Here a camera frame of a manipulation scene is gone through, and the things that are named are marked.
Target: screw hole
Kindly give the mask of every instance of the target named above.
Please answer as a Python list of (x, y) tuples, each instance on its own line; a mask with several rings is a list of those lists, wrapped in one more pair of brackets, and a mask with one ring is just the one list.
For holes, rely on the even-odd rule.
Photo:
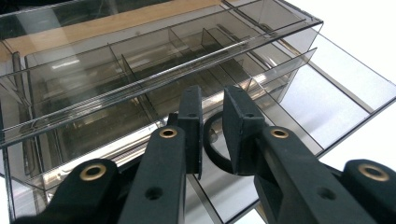
[(366, 164), (366, 163), (360, 164), (359, 171), (363, 175), (365, 175), (373, 180), (376, 180), (376, 181), (388, 181), (389, 180), (389, 175), (385, 171), (383, 171), (379, 167), (376, 167), (371, 164)]
[(336, 198), (335, 193), (326, 188), (318, 188), (317, 194), (320, 196), (320, 198), (325, 200), (333, 201)]
[(163, 138), (172, 138), (177, 135), (177, 131), (175, 129), (163, 129), (160, 131), (160, 136)]
[(160, 188), (150, 188), (146, 191), (145, 196), (150, 201), (155, 201), (163, 196), (163, 190)]
[(100, 172), (100, 168), (98, 167), (92, 167), (87, 171), (87, 175), (97, 175)]
[(102, 177), (106, 173), (106, 167), (102, 163), (88, 165), (81, 171), (79, 178), (84, 181), (92, 181)]
[(287, 138), (289, 134), (286, 131), (280, 129), (271, 130), (271, 135), (277, 138)]

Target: black plastic part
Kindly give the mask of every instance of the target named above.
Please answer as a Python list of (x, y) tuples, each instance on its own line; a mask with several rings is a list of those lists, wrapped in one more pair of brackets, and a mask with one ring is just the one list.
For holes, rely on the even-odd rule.
[(234, 174), (256, 174), (254, 138), (266, 126), (262, 112), (244, 90), (235, 86), (224, 89), (222, 127)]
[(396, 173), (374, 161), (346, 163), (344, 187), (378, 223), (396, 223)]
[(210, 143), (210, 129), (212, 127), (213, 122), (215, 122), (217, 119), (220, 119), (222, 117), (222, 111), (214, 114), (212, 117), (210, 117), (204, 125), (204, 149), (206, 152), (207, 157), (215, 163), (221, 170), (232, 174), (233, 175), (233, 166), (231, 165), (231, 161), (228, 160), (227, 158), (223, 157), (220, 153), (216, 151), (215, 148), (212, 147), (212, 144)]
[(177, 126), (186, 133), (186, 172), (202, 173), (202, 146), (204, 124), (202, 119), (202, 96), (199, 86), (183, 91), (177, 116)]
[(255, 180), (269, 223), (375, 223), (292, 131), (265, 128), (257, 143), (276, 181)]
[(132, 186), (132, 183), (134, 182), (134, 177), (136, 176), (137, 169), (140, 162), (142, 161), (142, 158), (143, 155), (124, 163), (122, 166), (119, 166), (120, 194), (114, 206), (111, 208), (110, 219), (107, 223), (118, 222), (122, 207), (125, 204), (125, 200), (128, 196), (129, 190)]
[[(90, 165), (102, 164), (105, 173), (94, 180), (83, 180), (81, 172)], [(118, 169), (113, 161), (95, 159), (77, 166), (59, 186), (48, 207), (35, 217), (20, 217), (22, 223), (107, 223), (112, 204), (119, 195)]]
[[(177, 134), (169, 137), (167, 129)], [(185, 158), (182, 129), (166, 126), (154, 131), (118, 223), (184, 223)]]
[(177, 126), (177, 117), (178, 117), (177, 113), (170, 113), (168, 115), (168, 121), (166, 121), (166, 125)]

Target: transparent storage box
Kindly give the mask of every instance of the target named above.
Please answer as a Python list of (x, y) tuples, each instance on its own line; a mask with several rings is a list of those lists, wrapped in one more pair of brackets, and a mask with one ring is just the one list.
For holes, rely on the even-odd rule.
[[(205, 120), (221, 111), (223, 88), (239, 86), (270, 125), (293, 130), (317, 156), (395, 101), (392, 83), (287, 2), (150, 4), (82, 9), (94, 2), (78, 1), (0, 17), (0, 144), (12, 216), (42, 211), (83, 161), (122, 166), (140, 157), (191, 85), (202, 89)], [(186, 223), (231, 221), (258, 201), (251, 177), (224, 173), (205, 153), (202, 179), (187, 182)]]

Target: wooden surface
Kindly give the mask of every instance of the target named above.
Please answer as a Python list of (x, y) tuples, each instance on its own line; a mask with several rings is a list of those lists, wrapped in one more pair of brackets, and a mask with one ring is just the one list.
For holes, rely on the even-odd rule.
[[(141, 25), (150, 21), (172, 17), (191, 12), (204, 7), (219, 5), (220, 0), (173, 0), (150, 7), (123, 12), (114, 16), (86, 21), (79, 24), (65, 26), (32, 35), (24, 35), (5, 40), (12, 48), (18, 51), (21, 57), (45, 49), (53, 49), (79, 40), (104, 35), (119, 30)], [(0, 61), (7, 55), (1, 51)]]

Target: brass insert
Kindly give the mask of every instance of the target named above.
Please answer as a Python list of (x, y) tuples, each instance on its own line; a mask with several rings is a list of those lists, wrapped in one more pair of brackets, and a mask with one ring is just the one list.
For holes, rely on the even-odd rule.
[(162, 138), (173, 138), (177, 135), (177, 131), (175, 129), (167, 128), (160, 131), (160, 136)]
[(388, 181), (389, 180), (389, 175), (385, 171), (383, 171), (381, 168), (376, 167), (376, 166), (371, 165), (371, 164), (367, 164), (367, 163), (360, 164), (359, 165), (359, 171), (363, 175), (365, 175), (365, 176), (367, 176), (367, 177), (369, 177), (369, 178), (371, 178), (373, 180), (376, 180), (376, 181), (383, 181), (384, 182), (384, 181)]
[(106, 173), (106, 167), (102, 163), (88, 165), (79, 174), (79, 178), (84, 181), (93, 181), (99, 179)]
[(289, 134), (286, 131), (283, 131), (283, 130), (280, 130), (280, 129), (271, 130), (271, 135), (273, 137), (277, 137), (277, 138), (287, 138), (287, 137), (289, 137)]

